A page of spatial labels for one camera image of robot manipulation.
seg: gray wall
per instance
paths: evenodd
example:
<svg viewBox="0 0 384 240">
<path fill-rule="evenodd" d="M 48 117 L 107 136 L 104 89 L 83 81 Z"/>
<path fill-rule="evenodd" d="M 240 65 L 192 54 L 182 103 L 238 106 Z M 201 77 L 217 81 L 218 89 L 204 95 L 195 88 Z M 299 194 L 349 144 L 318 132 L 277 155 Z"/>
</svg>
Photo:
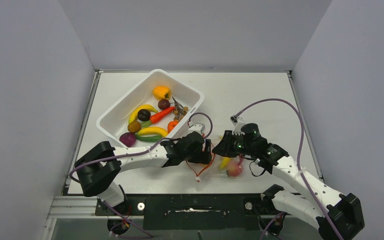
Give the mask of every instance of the gray wall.
<svg viewBox="0 0 384 240">
<path fill-rule="evenodd" d="M 59 0 L 96 69 L 291 70 L 332 0 Z"/>
<path fill-rule="evenodd" d="M 0 240 L 40 238 L 92 79 L 57 0 L 0 0 Z"/>
<path fill-rule="evenodd" d="M 326 182 L 362 201 L 384 239 L 384 1 L 334 0 L 293 71 Z"/>
</svg>

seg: white clip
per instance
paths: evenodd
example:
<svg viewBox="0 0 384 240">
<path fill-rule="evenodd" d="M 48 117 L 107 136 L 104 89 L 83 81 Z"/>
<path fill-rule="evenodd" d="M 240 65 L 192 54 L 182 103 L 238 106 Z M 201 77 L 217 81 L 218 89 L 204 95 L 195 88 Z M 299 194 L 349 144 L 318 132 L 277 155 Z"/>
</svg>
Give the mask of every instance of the white clip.
<svg viewBox="0 0 384 240">
<path fill-rule="evenodd" d="M 299 170 L 296 174 L 295 174 L 295 176 L 293 176 L 293 178 L 292 178 L 292 182 L 295 182 L 295 179 L 297 179 L 303 172 L 305 172 L 306 171 L 306 167 L 303 167 L 303 168 L 301 168 L 301 170 Z"/>
</svg>

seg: banana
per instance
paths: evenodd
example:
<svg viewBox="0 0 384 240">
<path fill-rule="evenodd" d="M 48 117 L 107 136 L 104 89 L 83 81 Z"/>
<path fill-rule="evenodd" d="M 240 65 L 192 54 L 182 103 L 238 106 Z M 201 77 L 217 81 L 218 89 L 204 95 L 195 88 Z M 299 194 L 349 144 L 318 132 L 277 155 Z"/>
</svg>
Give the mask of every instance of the banana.
<svg viewBox="0 0 384 240">
<path fill-rule="evenodd" d="M 151 105 L 149 104 L 145 104 L 145 105 L 142 105 L 142 106 L 139 106 L 138 108 L 136 108 L 132 114 L 130 115 L 130 118 L 128 119 L 128 124 L 131 124 L 133 123 L 134 121 L 136 121 L 136 119 L 138 118 L 138 112 L 141 110 L 141 109 L 146 109 L 150 112 L 154 112 L 154 113 L 158 113 L 158 111 Z"/>
<path fill-rule="evenodd" d="M 161 128 L 159 126 L 149 126 L 149 127 L 146 127 L 146 128 L 142 128 L 136 134 L 138 136 L 150 135 L 150 134 L 158 134 L 158 135 L 161 135 L 163 138 L 165 138 L 165 137 L 167 137 L 169 132 L 167 132 L 167 130 L 165 130 L 164 128 Z"/>
</svg>

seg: carrot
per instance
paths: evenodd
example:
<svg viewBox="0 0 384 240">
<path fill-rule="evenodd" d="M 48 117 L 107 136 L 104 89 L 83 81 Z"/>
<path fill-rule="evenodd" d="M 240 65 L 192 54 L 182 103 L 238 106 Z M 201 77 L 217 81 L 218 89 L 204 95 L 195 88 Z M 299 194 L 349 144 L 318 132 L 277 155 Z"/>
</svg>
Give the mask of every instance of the carrot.
<svg viewBox="0 0 384 240">
<path fill-rule="evenodd" d="M 169 108 L 166 108 L 160 112 L 157 112 L 155 113 L 154 115 L 152 115 L 149 120 L 151 121 L 152 124 L 156 124 L 158 123 L 161 119 L 163 119 L 166 115 L 168 115 L 170 112 L 173 112 L 173 110 L 175 109 L 176 107 L 175 106 L 171 106 Z"/>
<path fill-rule="evenodd" d="M 167 126 L 167 131 L 170 133 L 176 127 L 176 125 L 178 123 L 179 123 L 179 121 L 177 121 L 177 120 L 169 122 L 168 126 Z"/>
</svg>

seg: orange bell pepper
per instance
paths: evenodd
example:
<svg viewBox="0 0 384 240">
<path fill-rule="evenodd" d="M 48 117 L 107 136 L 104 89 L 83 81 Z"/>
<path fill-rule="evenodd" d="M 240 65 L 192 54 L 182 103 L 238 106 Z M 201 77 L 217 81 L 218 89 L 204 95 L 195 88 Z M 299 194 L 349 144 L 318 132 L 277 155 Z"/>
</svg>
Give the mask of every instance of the orange bell pepper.
<svg viewBox="0 0 384 240">
<path fill-rule="evenodd" d="M 167 131 L 171 132 L 176 127 L 176 125 L 178 123 L 179 123 L 179 121 L 177 121 L 177 120 L 169 122 L 168 126 L 167 126 Z"/>
</svg>

